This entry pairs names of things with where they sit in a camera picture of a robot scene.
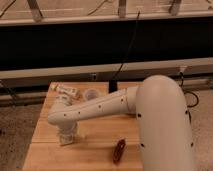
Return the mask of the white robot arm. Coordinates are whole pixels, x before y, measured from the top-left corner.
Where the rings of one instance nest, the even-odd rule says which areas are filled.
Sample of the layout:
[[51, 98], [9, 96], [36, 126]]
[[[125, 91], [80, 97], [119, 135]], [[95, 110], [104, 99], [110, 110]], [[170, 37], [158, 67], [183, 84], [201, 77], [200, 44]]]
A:
[[190, 113], [179, 84], [164, 75], [80, 104], [53, 109], [48, 122], [71, 123], [115, 114], [134, 114], [143, 171], [197, 171]]

